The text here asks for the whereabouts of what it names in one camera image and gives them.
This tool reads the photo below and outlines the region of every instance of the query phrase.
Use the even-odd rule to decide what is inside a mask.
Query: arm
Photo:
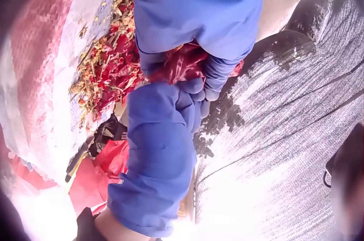
[[[95,226],[110,241],[167,237],[197,161],[199,106],[177,86],[158,83],[132,92],[128,108],[128,173],[109,185],[108,209]]]
[[[234,67],[251,51],[262,0],[134,0],[142,70],[149,75],[163,52],[194,38],[211,56],[204,74],[207,100],[216,100]]]

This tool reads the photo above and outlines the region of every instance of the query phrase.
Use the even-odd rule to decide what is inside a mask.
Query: gray fabric
[[[266,52],[231,78],[195,137],[201,240],[331,240],[322,175],[363,122],[364,21],[351,0],[311,6],[314,52],[295,60],[292,47],[284,66]]]

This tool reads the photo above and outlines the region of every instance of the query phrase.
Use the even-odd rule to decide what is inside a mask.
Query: blue jacket
[[[207,52],[232,66],[251,51],[262,6],[262,0],[134,3],[142,52],[168,51],[196,38]],[[201,107],[177,86],[164,83],[132,92],[128,107],[129,171],[121,175],[122,184],[109,185],[108,207],[127,228],[166,237],[172,233],[172,220],[196,163],[192,142],[196,124],[191,123],[199,120]]]

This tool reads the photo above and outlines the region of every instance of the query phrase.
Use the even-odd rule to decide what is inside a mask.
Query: red plastic bag
[[[178,81],[188,81],[204,77],[202,64],[208,58],[208,53],[196,41],[166,52],[166,60],[162,68],[152,74],[151,82],[167,81],[174,85]],[[239,75],[243,61],[234,68],[229,77]]]

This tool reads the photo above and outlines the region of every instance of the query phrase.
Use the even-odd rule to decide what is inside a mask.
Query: pile of dried chilies
[[[126,95],[144,80],[134,39],[133,9],[133,0],[114,0],[115,18],[108,34],[81,54],[79,77],[70,87],[83,109],[80,127],[88,113],[97,120],[112,102],[125,103]]]

